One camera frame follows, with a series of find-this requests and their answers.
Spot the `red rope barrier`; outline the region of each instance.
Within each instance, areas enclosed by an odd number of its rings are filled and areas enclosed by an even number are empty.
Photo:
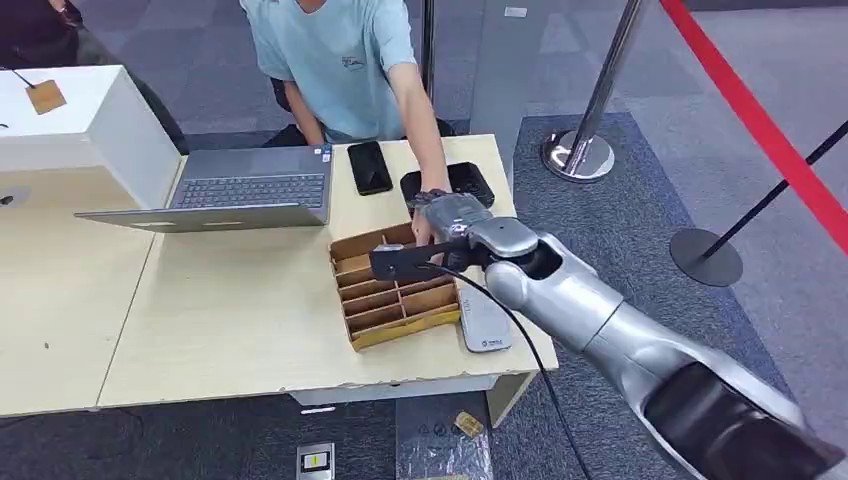
[[[710,76],[748,133],[760,145],[801,201],[843,252],[848,254],[848,212],[777,128],[748,87],[722,57],[681,0],[660,0],[692,53]]]

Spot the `silver laptop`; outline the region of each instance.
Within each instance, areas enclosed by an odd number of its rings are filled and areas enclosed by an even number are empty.
[[[329,145],[198,150],[168,208],[75,216],[163,233],[325,225],[331,171]]]

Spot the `silver robotic arm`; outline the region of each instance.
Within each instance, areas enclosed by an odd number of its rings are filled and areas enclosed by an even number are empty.
[[[467,194],[419,208],[442,246],[372,253],[378,279],[420,274],[415,267],[438,252],[455,270],[482,266],[489,292],[589,359],[657,450],[693,478],[848,480],[845,453],[815,437],[797,405],[724,352],[627,304],[552,235],[492,217]]]

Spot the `light blue t-shirt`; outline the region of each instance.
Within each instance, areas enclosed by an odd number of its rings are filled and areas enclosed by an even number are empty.
[[[327,0],[313,13],[297,0],[241,0],[259,68],[294,81],[328,142],[404,136],[389,68],[415,63],[403,0]]]

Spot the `cardboard piece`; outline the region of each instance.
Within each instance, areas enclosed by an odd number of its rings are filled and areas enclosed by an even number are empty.
[[[404,283],[374,279],[368,252],[380,244],[414,241],[407,223],[330,245],[345,326],[354,350],[459,321],[456,283],[448,276]]]
[[[55,80],[47,80],[46,82],[35,84],[32,87],[27,87],[26,91],[29,101],[32,102],[32,106],[35,108],[35,113],[39,115],[44,115],[67,103]]]

